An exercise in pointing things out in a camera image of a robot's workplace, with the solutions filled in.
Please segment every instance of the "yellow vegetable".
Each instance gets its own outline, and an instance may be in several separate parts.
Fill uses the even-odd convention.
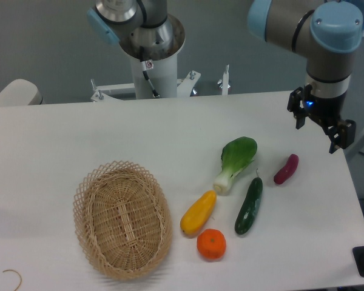
[[[198,232],[212,214],[216,200],[217,194],[215,191],[205,192],[183,215],[181,219],[182,231],[187,235]]]

